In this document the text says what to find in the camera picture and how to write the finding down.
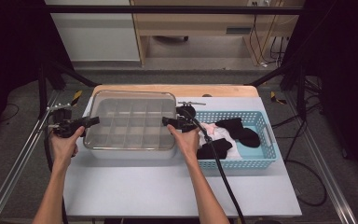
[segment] black cable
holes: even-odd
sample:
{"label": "black cable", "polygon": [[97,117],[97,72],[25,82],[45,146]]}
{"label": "black cable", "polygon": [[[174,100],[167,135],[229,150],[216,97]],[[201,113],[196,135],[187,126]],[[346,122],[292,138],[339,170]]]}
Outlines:
{"label": "black cable", "polygon": [[[53,170],[53,159],[51,156],[51,151],[50,151],[50,145],[49,145],[49,136],[51,134],[51,132],[48,132],[48,120],[51,117],[51,113],[48,113],[48,117],[46,118],[46,127],[45,127],[45,140],[44,140],[44,145],[45,145],[45,154],[46,154],[46,159],[48,160],[48,169],[50,170],[50,172],[52,172]],[[66,210],[65,210],[65,201],[63,199],[62,196],[62,222],[64,224],[68,224],[68,217],[66,215]]]}
{"label": "black cable", "polygon": [[[274,59],[275,62],[276,62],[276,64],[277,64],[277,66],[280,67],[280,66],[281,66],[281,62],[282,62],[282,57],[281,57],[281,55],[284,54],[284,52],[282,51],[282,45],[283,45],[284,37],[282,37],[282,39],[281,39],[280,50],[279,50],[278,52],[272,51],[273,48],[274,48],[276,39],[277,39],[277,36],[275,36],[274,39],[272,40],[271,47],[269,48],[269,57],[270,57],[271,59]],[[272,56],[272,54],[278,54],[278,57],[275,58],[274,56]]]}
{"label": "black cable", "polygon": [[305,84],[306,84],[306,88],[308,88],[310,91],[313,91],[318,94],[322,93],[322,89],[319,86],[313,84],[311,81],[307,80],[306,78],[305,78]]}
{"label": "black cable", "polygon": [[[253,48],[253,46],[252,46],[252,34],[253,34],[253,31],[255,31],[255,37],[256,37],[257,44],[258,44],[258,47],[259,47],[259,50],[260,50],[260,56],[261,56],[261,58],[262,58],[264,61],[266,61],[265,64],[274,63],[274,62],[270,62],[270,61],[266,60],[266,59],[263,57],[263,52],[261,51],[260,40],[258,39],[257,30],[255,29],[256,20],[257,20],[257,15],[255,14],[255,19],[254,19],[254,24],[253,24],[253,27],[252,27],[252,31],[251,31],[251,33],[249,34],[249,45],[251,46],[252,52],[253,52],[254,55],[255,55],[255,50],[254,50],[254,48]],[[255,55],[255,60],[257,61],[258,64],[261,64],[261,62],[258,61],[256,55]]]}
{"label": "black cable", "polygon": [[337,1],[338,0],[335,0],[335,2],[327,10],[327,12],[324,14],[324,16],[318,21],[316,26],[310,31],[310,34],[305,38],[305,40],[300,44],[300,46],[298,46],[297,50],[295,50],[292,57],[290,57],[290,59],[288,59],[286,61],[282,61],[284,63],[283,66],[280,66],[278,69],[275,69],[274,71],[259,78],[256,81],[253,81],[248,84],[243,84],[243,85],[251,85],[254,87],[258,87],[259,85],[265,83],[266,81],[272,79],[273,77],[276,77],[277,75],[286,76],[287,72],[291,72],[293,66],[295,66],[298,63],[301,63],[304,60],[304,57],[303,57],[305,55],[304,51],[308,50],[307,45],[309,44],[309,41],[317,35],[317,31],[318,31],[319,27],[323,25],[324,20],[330,14],[330,11],[333,9],[333,7],[337,3]]}
{"label": "black cable", "polygon": [[321,177],[316,174],[316,172],[314,172],[308,165],[302,163],[302,162],[299,162],[299,161],[292,161],[292,160],[286,160],[286,162],[291,162],[291,163],[295,163],[295,164],[298,164],[304,168],[306,168],[308,171],[310,171],[313,175],[315,175],[315,177],[319,180],[319,182],[321,183],[323,189],[324,189],[324,197],[322,198],[322,200],[318,203],[310,203],[310,202],[307,202],[305,201],[304,199],[301,199],[299,196],[297,196],[297,199],[299,201],[301,201],[302,203],[306,204],[306,205],[309,205],[309,206],[313,206],[313,207],[317,207],[317,206],[321,206],[322,204],[324,204],[326,201],[327,201],[327,189],[326,189],[326,186],[324,185],[324,182],[322,181]]}
{"label": "black cable", "polygon": [[15,105],[15,104],[7,104],[7,105],[13,105],[14,107],[16,107],[17,110],[16,110],[16,112],[14,112],[14,114],[11,115],[10,117],[8,117],[8,118],[6,118],[6,119],[1,119],[0,122],[7,121],[7,120],[9,120],[9,119],[13,119],[13,118],[19,113],[19,111],[20,111],[20,108],[19,108],[18,105]]}
{"label": "black cable", "polygon": [[307,102],[310,98],[313,98],[313,97],[316,97],[316,98],[318,98],[319,99],[319,94],[316,94],[316,95],[311,95],[311,96],[309,96],[309,97],[307,97],[306,99],[305,99],[305,101]]}
{"label": "black cable", "polygon": [[301,132],[301,133],[299,133],[299,134],[296,134],[295,136],[293,136],[293,137],[275,137],[275,138],[286,138],[286,139],[293,139],[293,138],[297,138],[297,137],[299,137],[299,136],[301,136],[301,135],[303,135],[304,134],[304,132],[305,132],[305,130],[307,129],[307,127],[308,127],[308,123],[306,122],[305,123],[305,128],[303,128],[303,131]]}
{"label": "black cable", "polygon": [[227,181],[227,177],[226,177],[226,174],[223,170],[223,167],[222,167],[222,163],[220,162],[220,159],[219,157],[217,156],[217,153],[216,153],[216,150],[213,146],[213,143],[212,143],[212,138],[208,135],[208,133],[206,132],[206,130],[204,129],[204,127],[202,127],[202,125],[199,123],[198,120],[196,120],[193,116],[191,116],[191,114],[180,108],[182,111],[184,111],[189,118],[191,118],[191,120],[193,121],[193,123],[200,128],[200,130],[202,131],[202,133],[204,134],[204,137],[205,137],[205,142],[211,147],[212,149],[212,153],[213,153],[213,156],[214,156],[214,160],[216,161],[216,165],[217,165],[217,168],[219,170],[219,173],[220,175],[222,176],[222,179],[223,179],[223,182],[225,183],[225,186],[226,186],[226,189],[228,191],[228,194],[231,198],[231,201],[234,203],[234,206],[235,208],[237,209],[237,212],[238,212],[238,215],[240,217],[240,220],[241,220],[241,224],[245,224],[245,219],[243,217],[243,214],[242,214],[242,211],[241,211],[241,208],[240,208],[240,205],[238,204],[237,202],[237,199],[235,198],[235,195],[234,193],[232,192],[232,189],[231,189],[231,186],[229,185],[228,181]]}
{"label": "black cable", "polygon": [[284,163],[284,164],[286,164],[286,161],[287,161],[287,159],[289,158],[290,153],[292,152],[293,145],[295,144],[295,142],[296,142],[296,140],[297,140],[297,137],[298,137],[298,134],[299,134],[300,131],[302,130],[302,127],[304,126],[305,122],[306,122],[305,120],[303,120],[303,121],[301,122],[301,125],[300,125],[299,129],[298,129],[297,132],[296,132],[295,138],[293,139],[292,144],[291,144],[290,147],[289,147],[289,151],[287,152],[286,157],[285,157],[284,160],[283,160],[283,163]]}
{"label": "black cable", "polygon": [[[315,105],[312,105],[312,106],[308,107],[308,108],[307,108],[307,112],[308,112],[308,113],[311,112],[313,109],[315,109],[315,108],[316,108],[318,105],[320,105],[320,104],[321,104],[321,103],[317,103],[317,104],[315,104]],[[293,120],[295,120],[295,119],[298,118],[298,117],[299,117],[299,115],[294,115],[294,116],[290,117],[289,119],[286,119],[286,120],[284,120],[284,121],[281,121],[280,123],[272,124],[272,125],[271,125],[271,128],[272,128],[272,129],[279,128],[279,127],[283,126],[283,124],[290,123],[290,122],[292,122]]]}
{"label": "black cable", "polygon": [[297,196],[297,199],[298,199],[299,201],[301,201],[302,203],[304,203],[304,204],[306,204],[306,205],[309,205],[309,206],[321,206],[321,205],[324,204],[324,203],[326,202],[326,200],[327,200],[327,189],[326,189],[326,187],[325,187],[324,182],[322,181],[322,179],[319,177],[318,174],[316,174],[316,172],[314,172],[314,171],[313,171],[309,166],[307,166],[306,164],[304,164],[304,163],[302,163],[302,162],[299,162],[299,161],[292,161],[292,160],[289,160],[289,159],[288,159],[290,153],[292,152],[293,145],[295,144],[296,139],[299,137],[299,132],[303,129],[303,126],[304,126],[305,123],[306,123],[305,120],[303,120],[303,121],[301,122],[301,125],[300,125],[300,127],[298,128],[298,130],[297,130],[296,136],[295,136],[295,138],[293,139],[292,144],[291,144],[290,147],[289,147],[289,151],[287,152],[286,157],[285,157],[284,160],[283,160],[283,163],[284,163],[284,165],[286,165],[287,162],[292,162],[292,163],[299,164],[299,165],[303,166],[304,168],[306,168],[307,170],[309,170],[311,173],[313,173],[313,174],[316,176],[316,178],[318,178],[319,182],[322,184],[322,187],[323,187],[323,189],[324,189],[324,197],[323,197],[323,199],[322,199],[319,203],[309,203],[309,202],[307,202],[307,201],[301,199],[301,198],[298,197],[298,196]]}

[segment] gray floor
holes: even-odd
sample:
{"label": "gray floor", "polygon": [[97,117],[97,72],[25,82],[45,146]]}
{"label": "gray floor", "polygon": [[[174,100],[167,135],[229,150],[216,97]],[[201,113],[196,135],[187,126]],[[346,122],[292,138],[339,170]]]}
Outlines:
{"label": "gray floor", "polygon": [[[199,83],[199,84],[242,84],[263,76],[273,69],[275,64],[267,68],[255,67],[250,60],[241,38],[190,37],[188,42],[181,38],[153,38],[144,67],[119,67],[116,70],[79,71],[85,77],[105,84],[130,83]],[[81,117],[92,89],[84,87],[66,77],[68,86],[62,94],[61,103],[71,101],[75,91],[84,90],[78,106],[74,108],[74,118]],[[270,101],[270,91],[274,90],[279,99],[285,99],[290,92],[279,91],[280,78],[276,77],[258,88],[265,104],[268,118],[272,124],[281,122],[294,115],[290,105],[281,105]],[[7,173],[17,159],[27,136],[36,123],[38,114],[37,84],[30,83],[14,90],[8,102],[19,107],[19,112],[12,119],[0,122],[0,187]],[[317,98],[311,98],[309,105],[317,104]],[[16,107],[8,105],[2,118],[9,118],[16,112]],[[293,136],[298,129],[293,121],[275,129],[281,153],[285,155]],[[358,222],[358,164],[353,160],[342,158],[340,145],[331,131],[328,121],[319,110],[308,114],[308,130],[321,150],[328,167],[331,169],[345,199],[347,200]],[[304,134],[294,145],[291,160],[301,161],[316,170],[310,155]],[[317,203],[323,197],[318,180],[307,170],[288,163],[287,170],[295,189],[301,192],[300,197],[308,202]],[[40,141],[22,175],[8,198],[7,205],[0,218],[13,218],[19,223],[27,223],[37,209],[46,184],[48,183],[48,167]],[[325,204],[313,207],[299,203],[302,217],[278,218],[282,223],[341,223],[332,199]],[[254,223],[258,217],[249,217],[247,223]]]}

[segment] hand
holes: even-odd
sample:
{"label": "hand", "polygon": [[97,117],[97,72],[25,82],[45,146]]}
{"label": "hand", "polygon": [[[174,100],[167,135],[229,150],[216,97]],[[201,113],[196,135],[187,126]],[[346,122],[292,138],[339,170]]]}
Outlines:
{"label": "hand", "polygon": [[182,151],[187,162],[197,160],[197,150],[200,144],[200,129],[191,130],[187,133],[180,133],[171,125],[167,125],[168,130],[176,140],[177,145]]}
{"label": "hand", "polygon": [[71,157],[78,152],[76,140],[84,132],[85,128],[82,126],[69,138],[61,138],[55,133],[51,134],[51,145],[54,153],[53,168],[66,169],[71,163]]}

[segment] clear plastic container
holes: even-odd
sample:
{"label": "clear plastic container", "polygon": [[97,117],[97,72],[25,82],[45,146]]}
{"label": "clear plastic container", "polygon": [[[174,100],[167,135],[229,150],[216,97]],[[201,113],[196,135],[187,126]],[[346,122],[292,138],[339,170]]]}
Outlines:
{"label": "clear plastic container", "polygon": [[99,91],[90,116],[100,123],[87,130],[84,145],[100,159],[169,159],[174,138],[162,117],[175,118],[175,107],[168,92]]}

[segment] wall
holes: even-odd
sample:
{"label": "wall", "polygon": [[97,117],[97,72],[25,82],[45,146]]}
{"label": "wall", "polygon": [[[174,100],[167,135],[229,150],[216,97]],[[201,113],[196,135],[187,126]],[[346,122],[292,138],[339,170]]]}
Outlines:
{"label": "wall", "polygon": [[[46,0],[47,5],[119,5],[128,0]],[[52,14],[73,62],[139,62],[131,14]]]}

